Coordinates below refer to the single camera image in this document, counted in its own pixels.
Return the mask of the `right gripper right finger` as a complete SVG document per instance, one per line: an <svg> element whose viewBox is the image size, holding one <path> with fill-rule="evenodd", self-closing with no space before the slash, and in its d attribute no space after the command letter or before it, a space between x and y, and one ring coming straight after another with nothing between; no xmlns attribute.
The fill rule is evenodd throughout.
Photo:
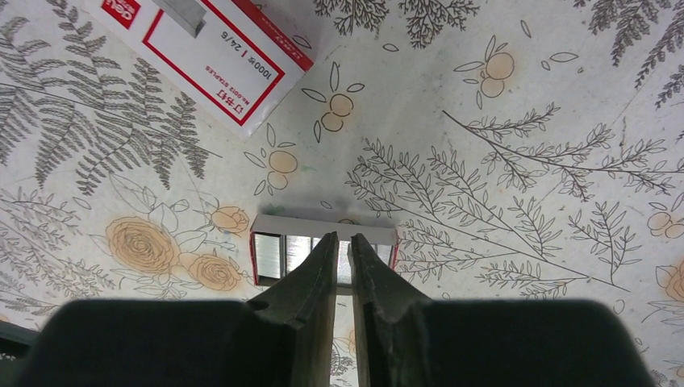
<svg viewBox="0 0 684 387"><path fill-rule="evenodd" d="M349 247L362 386L651 386L620 320L590 300L431 299Z"/></svg>

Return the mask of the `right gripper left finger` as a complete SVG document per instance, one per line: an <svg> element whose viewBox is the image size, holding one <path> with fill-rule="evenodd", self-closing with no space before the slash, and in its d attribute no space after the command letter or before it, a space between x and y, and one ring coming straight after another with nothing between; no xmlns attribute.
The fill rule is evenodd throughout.
<svg viewBox="0 0 684 387"><path fill-rule="evenodd" d="M326 386L339 240L246 302L90 299L63 306L18 386Z"/></svg>

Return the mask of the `grey staple strip box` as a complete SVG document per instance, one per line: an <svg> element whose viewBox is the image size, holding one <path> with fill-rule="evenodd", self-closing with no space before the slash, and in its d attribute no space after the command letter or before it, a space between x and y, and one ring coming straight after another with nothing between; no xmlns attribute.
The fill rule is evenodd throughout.
<svg viewBox="0 0 684 387"><path fill-rule="evenodd" d="M398 255L398 232L392 227L371 227L349 220L325 222L304 218L288 218L259 214L249 236L250 256L255 284L271 286L293 272L323 236L336 232L339 238L337 293L352 293L352 270L348 260L351 238L362 234L381 261L394 268Z"/></svg>

